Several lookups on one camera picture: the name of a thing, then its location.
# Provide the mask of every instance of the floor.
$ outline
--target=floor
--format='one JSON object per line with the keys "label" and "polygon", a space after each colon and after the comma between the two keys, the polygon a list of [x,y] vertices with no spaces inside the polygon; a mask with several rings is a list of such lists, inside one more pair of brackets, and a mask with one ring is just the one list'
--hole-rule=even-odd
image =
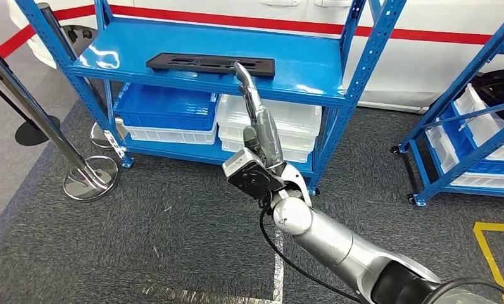
{"label": "floor", "polygon": [[[16,30],[5,1],[0,24],[1,43]],[[27,46],[7,61],[82,154],[114,156],[90,145],[92,120],[59,72]],[[443,279],[492,280],[472,227],[504,222],[504,199],[444,194],[425,208],[408,205],[403,160],[388,149],[416,119],[357,110],[313,203]],[[0,302],[340,303],[283,267],[259,233],[256,203],[219,167],[137,156],[110,195],[72,203],[60,186],[67,162],[52,145],[17,145],[21,123],[0,99]],[[267,228],[298,265],[343,288],[268,221]],[[504,277],[504,232],[484,237]]]}

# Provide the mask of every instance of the yellow floor marking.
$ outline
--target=yellow floor marking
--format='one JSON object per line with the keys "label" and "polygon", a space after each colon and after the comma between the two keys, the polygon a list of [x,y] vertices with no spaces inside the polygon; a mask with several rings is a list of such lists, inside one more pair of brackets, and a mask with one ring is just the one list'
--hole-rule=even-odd
{"label": "yellow floor marking", "polygon": [[483,236],[483,231],[501,231],[504,232],[504,224],[499,223],[482,223],[476,222],[474,224],[474,235],[476,235],[477,243],[483,252],[485,260],[487,260],[487,264],[489,264],[489,268],[491,269],[491,273],[497,284],[504,287],[504,280],[498,266],[496,265],[495,258],[491,252],[491,248],[489,248],[489,244],[485,237]]}

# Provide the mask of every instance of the gray carpet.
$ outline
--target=gray carpet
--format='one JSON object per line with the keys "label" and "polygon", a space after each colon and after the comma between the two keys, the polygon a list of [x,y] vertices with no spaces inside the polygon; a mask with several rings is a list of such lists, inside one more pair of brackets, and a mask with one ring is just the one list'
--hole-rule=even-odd
{"label": "gray carpet", "polygon": [[[504,222],[504,198],[441,194],[425,208],[409,205],[403,160],[388,150],[417,119],[358,109],[313,203],[444,279],[492,279],[472,227],[475,221]],[[86,156],[102,153],[87,138],[91,124],[77,105],[63,127]],[[68,167],[49,145],[2,214],[0,302],[175,303],[172,291],[181,290],[273,299],[275,258],[260,234],[257,204],[227,184],[220,167],[137,156],[117,188],[92,203],[65,197],[61,181]],[[267,228],[274,236],[270,223]],[[504,275],[500,233],[486,237]],[[343,288],[289,237],[284,252]],[[194,303],[206,302],[198,296]],[[289,267],[283,302],[351,303]]]}

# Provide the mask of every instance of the blue plastic crate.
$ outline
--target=blue plastic crate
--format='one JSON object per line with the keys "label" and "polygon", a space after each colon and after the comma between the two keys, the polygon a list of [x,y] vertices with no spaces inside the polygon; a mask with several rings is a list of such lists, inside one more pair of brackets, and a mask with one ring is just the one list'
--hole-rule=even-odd
{"label": "blue plastic crate", "polygon": [[217,94],[126,83],[114,112],[131,127],[211,130]]}
{"label": "blue plastic crate", "polygon": [[[457,112],[455,105],[453,103],[450,103],[444,113],[441,115],[441,119],[457,116],[460,116],[459,112]],[[455,148],[455,154],[457,154],[459,160],[461,160],[463,157],[467,156],[477,148],[477,145],[473,140],[474,136],[472,135],[469,126],[465,124],[464,119],[445,122],[442,126],[444,128],[444,131],[450,138],[450,141]],[[470,167],[467,172],[504,174],[504,161],[481,160]]]}

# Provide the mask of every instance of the stanchion base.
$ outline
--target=stanchion base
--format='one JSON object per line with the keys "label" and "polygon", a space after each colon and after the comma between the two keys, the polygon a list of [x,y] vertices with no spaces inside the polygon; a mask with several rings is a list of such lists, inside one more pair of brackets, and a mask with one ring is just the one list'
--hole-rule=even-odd
{"label": "stanchion base", "polygon": [[90,130],[90,141],[94,144],[94,146],[98,147],[102,150],[112,150],[112,145],[108,142],[105,137],[103,130],[99,127],[98,123],[94,123],[92,130]]}
{"label": "stanchion base", "polygon": [[[55,126],[60,128],[60,119],[54,116],[49,116],[49,118],[53,121]],[[42,144],[48,140],[47,135],[45,135],[43,131],[39,128],[35,129],[28,122],[24,122],[15,132],[15,141],[26,147],[37,146],[38,144]]]}
{"label": "stanchion base", "polygon": [[64,178],[64,192],[77,201],[95,200],[111,191],[118,180],[118,164],[106,156],[92,156],[86,158],[86,163],[101,178],[108,187],[94,186],[77,169],[69,171]]}

